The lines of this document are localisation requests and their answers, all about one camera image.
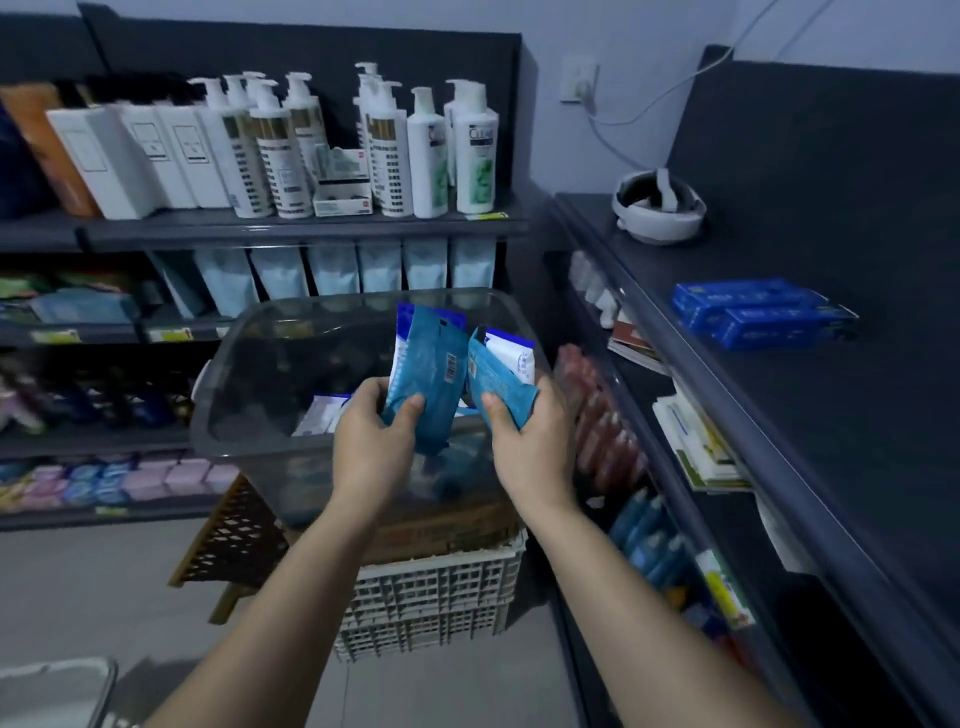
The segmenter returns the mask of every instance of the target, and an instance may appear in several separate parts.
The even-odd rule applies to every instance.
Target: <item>clear plastic bin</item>
[[[487,288],[261,303],[230,328],[197,386],[193,448],[236,465],[286,525],[313,521],[333,489],[333,435],[291,433],[315,395],[353,392],[367,377],[390,373],[401,301],[462,311],[468,334],[499,328],[536,341],[516,302]],[[539,344],[536,358],[545,367]],[[466,393],[465,399],[471,403]],[[394,515],[498,491],[490,433],[480,416],[456,418],[449,442],[435,457],[414,457]]]

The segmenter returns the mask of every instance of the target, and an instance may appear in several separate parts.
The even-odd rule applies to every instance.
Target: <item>plastic crate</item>
[[[342,629],[334,643],[337,657],[356,662],[361,657],[409,652],[421,647],[496,635],[507,626],[510,603],[435,614],[387,624]]]
[[[364,567],[357,575],[341,634],[513,601],[526,539],[522,529],[498,548]]]

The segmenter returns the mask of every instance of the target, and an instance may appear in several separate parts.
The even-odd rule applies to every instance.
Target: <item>light blue pouch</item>
[[[503,400],[507,409],[510,410],[511,417],[514,418],[517,429],[527,424],[534,408],[534,400],[540,390],[533,384],[524,384],[517,379],[516,375],[477,338],[477,331],[470,337],[467,371],[470,396],[480,410],[480,415],[487,423],[487,427],[490,426],[490,417],[480,400],[484,392],[493,392]]]
[[[397,310],[397,338],[401,311]],[[417,422],[414,451],[435,455],[446,447],[453,416],[467,377],[467,334],[456,323],[427,306],[414,306],[402,357],[395,370],[380,417],[386,425],[415,394],[423,394],[423,413]]]

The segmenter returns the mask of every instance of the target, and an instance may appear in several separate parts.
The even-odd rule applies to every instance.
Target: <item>gray floor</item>
[[[221,584],[166,586],[200,521],[0,534],[0,661],[111,655],[111,708],[149,715],[229,630],[206,623]],[[308,725],[573,728],[576,711],[549,609],[503,634],[368,659],[331,658]]]

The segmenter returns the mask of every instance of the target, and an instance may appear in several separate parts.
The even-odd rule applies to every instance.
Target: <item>right hand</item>
[[[555,506],[577,508],[573,495],[573,431],[564,398],[540,374],[534,411],[517,430],[507,405],[492,392],[482,396],[493,431],[493,463],[504,489],[525,521]]]

